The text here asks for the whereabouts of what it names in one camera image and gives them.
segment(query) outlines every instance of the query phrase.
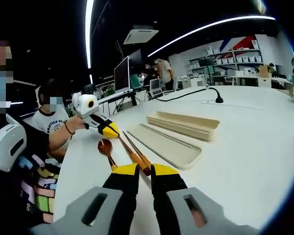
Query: wooden spoon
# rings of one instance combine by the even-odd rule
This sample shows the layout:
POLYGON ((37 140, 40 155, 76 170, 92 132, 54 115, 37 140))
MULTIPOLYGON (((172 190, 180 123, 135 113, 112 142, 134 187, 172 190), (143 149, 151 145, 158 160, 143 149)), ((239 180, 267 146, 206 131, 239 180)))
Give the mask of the wooden spoon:
POLYGON ((111 170, 118 168, 118 165, 116 165, 116 163, 114 162, 114 160, 111 157, 112 143, 110 142, 110 140, 102 139, 101 141, 99 141, 98 150, 100 153, 102 153, 108 157, 109 164, 111 166, 111 170))

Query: white table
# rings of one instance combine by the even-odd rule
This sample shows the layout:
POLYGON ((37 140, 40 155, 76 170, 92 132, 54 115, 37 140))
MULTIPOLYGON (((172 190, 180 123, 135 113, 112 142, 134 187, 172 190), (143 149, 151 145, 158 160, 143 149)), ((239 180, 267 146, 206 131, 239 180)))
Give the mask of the white table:
POLYGON ((284 85, 284 83, 287 84, 291 84, 292 82, 288 81, 285 78, 281 78, 281 77, 259 77, 259 76, 255 76, 255 75, 244 75, 244 76, 231 76, 232 79, 235 79, 236 84, 240 85, 240 78, 251 78, 251 79, 270 79, 271 81, 277 81, 279 83, 282 83, 282 85, 284 85))
MULTIPOLYGON (((163 99, 201 88, 181 90, 163 99)), ((216 88, 224 99, 223 104, 216 104, 216 93, 208 90, 171 102, 149 101, 111 119, 120 131, 131 124, 146 123, 146 115, 158 110, 219 120, 211 142, 175 134, 202 148, 202 156, 192 168, 178 171, 188 187, 198 188, 222 205, 228 219, 261 229, 275 215, 293 186, 294 102, 274 89, 216 88)), ((79 130, 71 140, 57 184, 54 220, 65 214, 69 203, 92 187, 102 186, 110 175, 107 157, 97 151, 100 139, 93 131, 79 130)), ((132 139, 152 163, 169 165, 132 139)), ((112 145, 115 162, 130 164, 120 141, 112 140, 112 145)), ((149 178, 140 176, 131 234, 159 234, 149 187, 149 178)))

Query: office room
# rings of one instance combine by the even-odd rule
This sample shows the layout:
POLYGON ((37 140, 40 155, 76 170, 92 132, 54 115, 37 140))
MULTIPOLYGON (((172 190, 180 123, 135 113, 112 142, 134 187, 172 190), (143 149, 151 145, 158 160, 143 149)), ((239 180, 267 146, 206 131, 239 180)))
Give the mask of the office room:
POLYGON ((0 5, 2 231, 294 227, 292 4, 0 5))

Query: computer monitor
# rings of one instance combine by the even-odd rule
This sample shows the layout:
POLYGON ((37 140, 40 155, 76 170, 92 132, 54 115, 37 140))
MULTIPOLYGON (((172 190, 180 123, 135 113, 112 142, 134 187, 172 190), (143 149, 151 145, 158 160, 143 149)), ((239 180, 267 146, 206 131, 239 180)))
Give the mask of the computer monitor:
POLYGON ((129 59, 128 56, 114 69, 115 92, 125 92, 130 90, 129 81, 129 59))

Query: bracelet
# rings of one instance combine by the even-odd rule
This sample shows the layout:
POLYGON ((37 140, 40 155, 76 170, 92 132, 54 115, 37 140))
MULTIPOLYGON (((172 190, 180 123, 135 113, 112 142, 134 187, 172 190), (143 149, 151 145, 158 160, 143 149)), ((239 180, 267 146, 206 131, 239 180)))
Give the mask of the bracelet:
POLYGON ((75 134, 75 131, 72 133, 72 132, 68 129, 67 121, 64 122, 64 125, 65 125, 65 127, 67 128, 67 131, 68 131, 71 135, 74 135, 74 134, 75 134))

